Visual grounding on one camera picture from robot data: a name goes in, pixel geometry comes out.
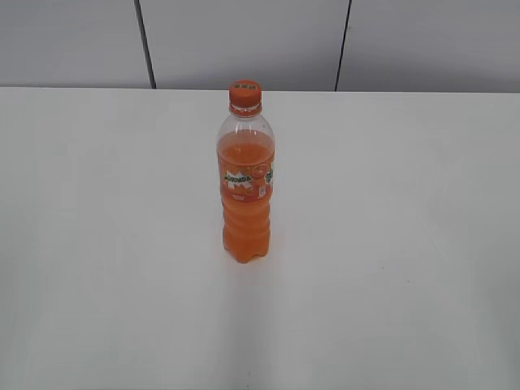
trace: mirinda bottle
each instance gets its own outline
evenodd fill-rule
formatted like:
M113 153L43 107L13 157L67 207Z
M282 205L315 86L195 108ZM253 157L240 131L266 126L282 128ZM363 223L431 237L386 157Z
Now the mirinda bottle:
M229 100L231 114L220 128L217 143L223 245L238 262L247 263L269 250L275 136L260 115L260 84L233 83Z

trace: orange liquid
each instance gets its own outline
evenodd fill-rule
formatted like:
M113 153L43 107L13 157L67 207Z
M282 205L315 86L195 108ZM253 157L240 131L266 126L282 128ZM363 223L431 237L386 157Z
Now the orange liquid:
M274 141L262 132L243 131L222 137L219 158L236 167L255 167L269 162L275 153ZM224 229L223 244L238 262L265 256L271 238L271 191L258 201L236 201L222 192Z

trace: printed logo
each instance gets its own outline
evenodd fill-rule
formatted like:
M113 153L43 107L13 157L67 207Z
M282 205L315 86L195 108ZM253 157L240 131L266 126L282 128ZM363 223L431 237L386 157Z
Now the printed logo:
M251 176L243 175L242 172L239 172L238 175L233 175L230 171L227 171L224 176L224 180L227 181L227 186L230 189L234 189L235 187L242 186L245 189L250 189L253 185L250 183L253 178Z

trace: orange soda bottle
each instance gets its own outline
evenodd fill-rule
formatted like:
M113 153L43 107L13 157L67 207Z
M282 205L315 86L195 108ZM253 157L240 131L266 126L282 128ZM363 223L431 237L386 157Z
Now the orange soda bottle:
M269 250L275 136L262 112L262 87L239 80L229 88L231 114L217 142L223 204L223 245L247 263Z

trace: bottle neck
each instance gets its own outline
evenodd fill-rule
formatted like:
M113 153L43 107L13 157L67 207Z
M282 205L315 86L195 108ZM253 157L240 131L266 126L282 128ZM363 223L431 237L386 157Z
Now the bottle neck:
M229 103L229 111L239 118L253 118L262 112L262 103L252 107L239 107Z

